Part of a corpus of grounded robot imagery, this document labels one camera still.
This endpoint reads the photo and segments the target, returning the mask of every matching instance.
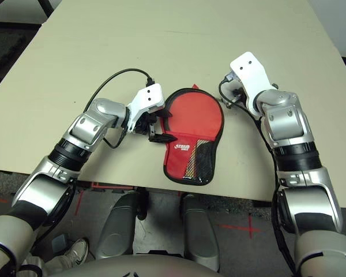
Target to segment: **black cable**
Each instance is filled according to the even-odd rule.
[[[103,87],[105,87],[105,85],[106,85],[107,83],[109,83],[109,82],[110,82],[112,79],[114,79],[116,76],[121,75],[121,74],[126,73],[126,72],[130,72],[130,71],[140,72],[140,73],[144,74],[144,75],[148,78],[148,82],[149,82],[149,80],[152,81],[152,78],[150,77],[150,75],[149,75],[147,72],[145,72],[145,71],[143,71],[143,70],[141,70],[141,69],[138,69],[138,68],[127,68],[127,69],[123,69],[123,70],[121,70],[121,71],[118,71],[118,72],[114,73],[112,76],[110,76],[108,79],[106,79],[106,80],[101,84],[101,86],[98,87],[98,89],[93,93],[93,95],[91,96],[90,100],[89,100],[88,103],[86,104],[86,107],[85,107],[85,109],[84,109],[83,112],[86,112],[86,111],[88,110],[88,108],[89,108],[90,105],[91,105],[91,102],[95,99],[95,97],[97,96],[97,94],[101,91],[101,89],[102,89]]]
[[[72,195],[68,198],[64,209],[62,210],[62,213],[58,216],[58,218],[56,219],[56,221],[49,227],[49,229],[46,230],[45,233],[43,233],[38,239],[36,239],[35,243],[33,244],[33,247],[35,247],[37,244],[39,244],[47,235],[49,235],[49,233],[51,231],[53,231],[53,229],[59,224],[59,222],[63,219],[63,217],[65,216],[65,214],[67,213],[74,195],[76,193],[76,184],[73,185],[73,189],[72,189]]]
[[[230,105],[230,107],[236,106],[239,107],[241,110],[243,110],[244,112],[247,113],[248,116],[250,116],[250,118],[254,121],[256,128],[258,129],[261,138],[263,139],[266,149],[268,149],[269,153],[272,156],[273,159],[273,166],[274,166],[274,182],[275,182],[275,189],[273,192],[273,198],[272,198],[272,207],[270,210],[270,214],[271,214],[271,218],[272,218],[272,225],[273,225],[273,231],[274,231],[274,236],[276,237],[276,241],[277,241],[277,246],[279,251],[282,253],[284,260],[286,261],[288,267],[290,268],[292,274],[296,274],[296,268],[295,268],[295,262],[291,256],[291,254],[289,253],[289,249],[287,246],[287,243],[284,239],[284,235],[283,232],[281,231],[280,228],[280,224],[279,224],[279,220],[278,220],[278,196],[277,196],[277,192],[278,189],[280,187],[279,183],[278,183],[278,175],[277,175],[277,163],[276,160],[274,158],[274,154],[272,152],[272,148],[270,147],[269,143],[267,142],[267,140],[264,137],[264,134],[261,130],[261,117],[256,120],[256,118],[244,107],[238,105],[237,103],[233,103],[232,101],[230,101],[221,91],[221,86],[228,82],[228,80],[226,78],[224,78],[220,83],[219,83],[219,94],[222,96],[222,98],[224,98],[224,100],[232,103]]]
[[[106,79],[106,80],[101,84],[101,86],[98,87],[98,89],[93,93],[93,95],[91,96],[91,98],[88,100],[88,103],[86,104],[86,107],[84,108],[84,111],[83,111],[83,112],[85,113],[85,112],[90,108],[90,105],[91,105],[92,101],[95,99],[95,97],[97,96],[97,94],[101,91],[101,89],[102,89],[103,87],[105,87],[105,85],[106,85],[107,83],[109,83],[109,82],[110,82],[112,79],[114,79],[116,76],[121,75],[121,74],[126,73],[126,72],[131,72],[131,71],[133,71],[133,72],[140,72],[140,73],[144,74],[144,75],[147,77],[147,82],[146,82],[146,86],[147,86],[147,87],[148,87],[149,85],[152,85],[152,84],[155,83],[154,80],[150,77],[150,75],[149,75],[147,72],[145,72],[145,71],[143,71],[143,70],[141,70],[141,69],[138,69],[138,68],[127,68],[127,69],[123,69],[123,70],[121,70],[121,71],[118,71],[118,72],[114,73],[112,76],[110,76],[108,79]],[[121,136],[119,137],[119,140],[118,140],[118,142],[116,143],[116,145],[112,145],[106,138],[103,138],[103,141],[104,141],[110,148],[115,149],[115,148],[117,148],[117,147],[121,144],[122,140],[123,140],[123,139],[125,138],[125,136],[126,136],[126,133],[127,133],[127,130],[126,130],[126,128],[124,128],[124,130],[123,130]]]
[[[226,96],[224,95],[224,93],[221,91],[221,85],[223,85],[224,83],[227,83],[227,82],[228,82],[228,80],[227,80],[226,78],[224,78],[224,79],[219,83],[218,90],[219,90],[220,96],[221,96],[225,101],[227,101],[228,104],[230,104],[228,107],[231,107],[234,103],[232,102],[232,100],[229,100],[229,98],[226,97]]]

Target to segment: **white shoe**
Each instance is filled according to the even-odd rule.
[[[70,259],[73,267],[83,264],[88,255],[88,241],[80,238],[64,255]]]

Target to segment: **mesh pocket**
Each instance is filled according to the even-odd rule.
[[[208,182],[212,178],[212,147],[213,142],[198,140],[192,151],[183,179]]]

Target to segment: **ping pong paddle case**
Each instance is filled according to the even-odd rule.
[[[161,120],[163,132],[177,140],[166,144],[165,175],[180,184],[208,184],[224,126],[219,102],[201,89],[183,88],[168,97],[166,110],[171,116]]]

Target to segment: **tabletop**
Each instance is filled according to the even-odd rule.
[[[95,89],[121,69],[147,71],[165,97],[193,84],[219,97],[230,62],[246,51],[271,83],[299,95],[346,207],[346,67],[306,0],[63,0],[0,83],[0,170],[32,172]],[[128,104],[144,85],[142,75],[128,73],[99,96]],[[101,143],[80,179],[270,200],[270,154],[243,111],[223,111],[215,176],[205,186],[170,181],[165,145],[140,134],[116,150]]]

